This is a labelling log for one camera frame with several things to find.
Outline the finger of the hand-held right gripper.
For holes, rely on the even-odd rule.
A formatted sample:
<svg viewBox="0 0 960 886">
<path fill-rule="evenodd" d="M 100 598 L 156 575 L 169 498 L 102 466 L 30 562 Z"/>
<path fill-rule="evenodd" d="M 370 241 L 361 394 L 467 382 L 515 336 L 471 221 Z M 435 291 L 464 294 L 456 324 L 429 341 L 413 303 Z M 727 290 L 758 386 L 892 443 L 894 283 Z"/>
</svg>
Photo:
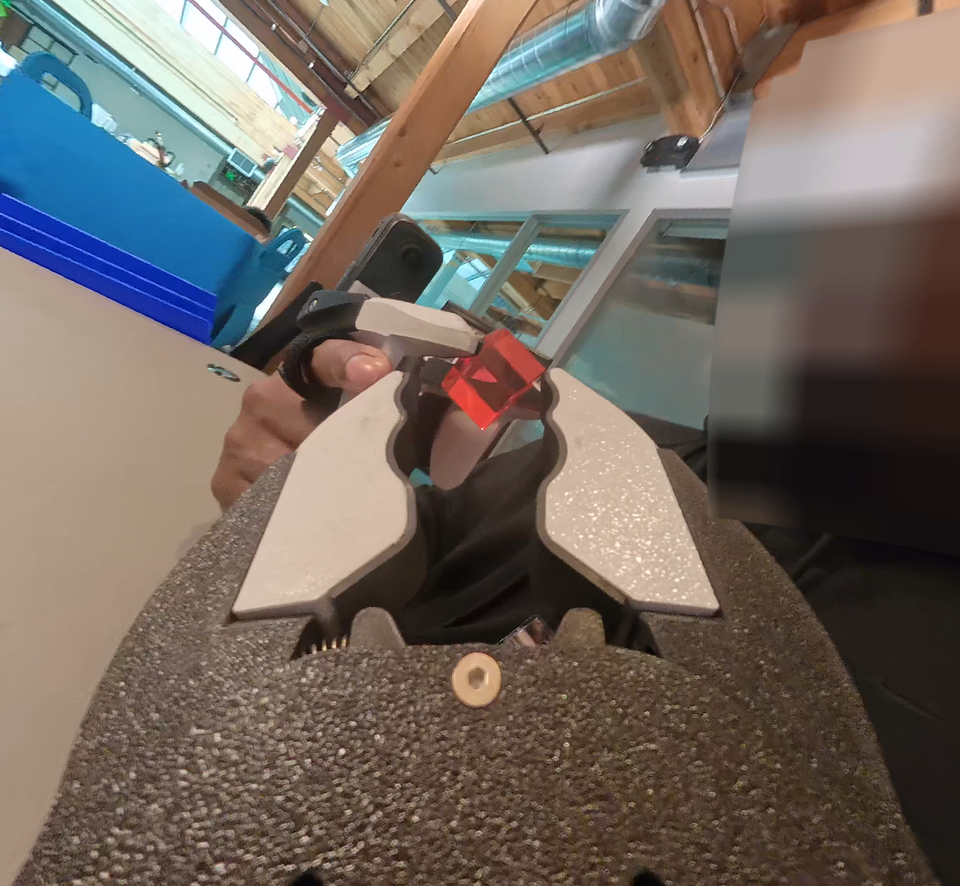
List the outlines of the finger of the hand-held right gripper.
<svg viewBox="0 0 960 886">
<path fill-rule="evenodd" d="M 419 468 L 444 490 L 466 480 L 491 454 L 509 423 L 499 417 L 481 429 L 455 404 L 442 387 L 451 367 L 448 360 L 424 360 L 419 373 Z"/>
<path fill-rule="evenodd" d="M 391 362 L 472 356 L 484 338 L 454 313 L 385 298 L 367 298 L 354 326 L 353 340 L 378 348 Z"/>
</svg>

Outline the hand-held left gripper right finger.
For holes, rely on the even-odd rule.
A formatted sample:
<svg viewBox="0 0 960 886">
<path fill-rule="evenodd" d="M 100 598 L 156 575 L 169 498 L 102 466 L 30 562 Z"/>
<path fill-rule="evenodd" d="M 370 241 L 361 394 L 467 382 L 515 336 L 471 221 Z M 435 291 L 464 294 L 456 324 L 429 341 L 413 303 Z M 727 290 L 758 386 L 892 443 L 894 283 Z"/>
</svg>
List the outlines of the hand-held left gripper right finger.
<svg viewBox="0 0 960 886">
<path fill-rule="evenodd" d="M 722 604 L 654 439 L 558 367 L 542 380 L 548 469 L 537 489 L 539 541 L 604 597 L 601 631 L 656 650 L 649 616 L 722 618 Z"/>
</svg>

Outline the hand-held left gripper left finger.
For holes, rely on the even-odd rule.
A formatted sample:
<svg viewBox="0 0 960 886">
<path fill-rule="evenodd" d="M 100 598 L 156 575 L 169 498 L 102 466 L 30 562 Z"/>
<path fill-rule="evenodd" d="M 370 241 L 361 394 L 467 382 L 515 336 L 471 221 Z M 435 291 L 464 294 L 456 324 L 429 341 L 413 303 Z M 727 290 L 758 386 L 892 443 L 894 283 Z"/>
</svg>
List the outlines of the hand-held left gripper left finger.
<svg viewBox="0 0 960 886">
<path fill-rule="evenodd" d="M 421 584 L 405 393 L 391 373 L 337 410 L 297 449 L 231 607 L 236 621 L 308 617 L 326 640 L 368 607 L 402 608 Z"/>
</svg>

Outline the red transparent cube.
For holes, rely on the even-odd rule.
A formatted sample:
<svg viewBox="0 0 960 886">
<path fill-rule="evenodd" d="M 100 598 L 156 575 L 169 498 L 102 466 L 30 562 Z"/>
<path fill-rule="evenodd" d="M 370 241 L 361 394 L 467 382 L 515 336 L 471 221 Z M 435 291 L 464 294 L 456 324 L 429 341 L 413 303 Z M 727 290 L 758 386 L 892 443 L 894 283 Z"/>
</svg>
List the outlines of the red transparent cube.
<svg viewBox="0 0 960 886">
<path fill-rule="evenodd" d="M 440 389 L 481 431 L 504 418 L 534 390 L 548 361 L 536 355 L 508 329 L 487 334 L 477 351 L 452 364 Z"/>
</svg>

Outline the person's black jacket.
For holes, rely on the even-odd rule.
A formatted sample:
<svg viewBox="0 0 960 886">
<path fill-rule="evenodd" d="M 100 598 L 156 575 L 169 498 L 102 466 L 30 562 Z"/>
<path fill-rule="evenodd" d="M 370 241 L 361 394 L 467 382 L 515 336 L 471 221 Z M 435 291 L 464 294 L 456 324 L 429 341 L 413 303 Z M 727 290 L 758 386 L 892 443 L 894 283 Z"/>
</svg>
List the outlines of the person's black jacket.
<svg viewBox="0 0 960 886">
<path fill-rule="evenodd" d="M 493 644 L 570 609 L 624 637 L 622 606 L 574 577 L 534 523 L 542 446 L 482 461 L 451 490 L 421 486 L 425 581 L 398 625 L 409 643 Z M 803 594 L 860 692 L 905 818 L 942 884 L 958 884 L 958 557 L 831 533 L 746 523 Z"/>
</svg>

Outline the blue plastic bin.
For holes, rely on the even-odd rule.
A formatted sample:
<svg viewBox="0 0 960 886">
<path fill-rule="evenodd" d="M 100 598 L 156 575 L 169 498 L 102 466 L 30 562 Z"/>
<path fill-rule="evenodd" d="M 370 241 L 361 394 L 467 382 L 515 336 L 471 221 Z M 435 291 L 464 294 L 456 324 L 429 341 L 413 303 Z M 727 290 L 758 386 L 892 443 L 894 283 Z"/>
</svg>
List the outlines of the blue plastic bin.
<svg viewBox="0 0 960 886">
<path fill-rule="evenodd" d="M 1 245 L 132 312 L 210 343 L 217 302 L 212 292 L 8 195 L 1 196 Z"/>
</svg>

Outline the wooden post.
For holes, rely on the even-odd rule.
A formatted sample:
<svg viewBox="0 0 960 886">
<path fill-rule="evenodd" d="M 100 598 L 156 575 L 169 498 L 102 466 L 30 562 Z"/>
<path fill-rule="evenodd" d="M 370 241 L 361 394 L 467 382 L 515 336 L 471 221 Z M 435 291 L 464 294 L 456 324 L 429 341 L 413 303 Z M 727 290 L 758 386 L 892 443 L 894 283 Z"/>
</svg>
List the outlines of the wooden post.
<svg viewBox="0 0 960 886">
<path fill-rule="evenodd" d="M 380 221 L 402 209 L 537 1 L 468 0 L 258 332 L 310 282 L 336 285 Z"/>
</svg>

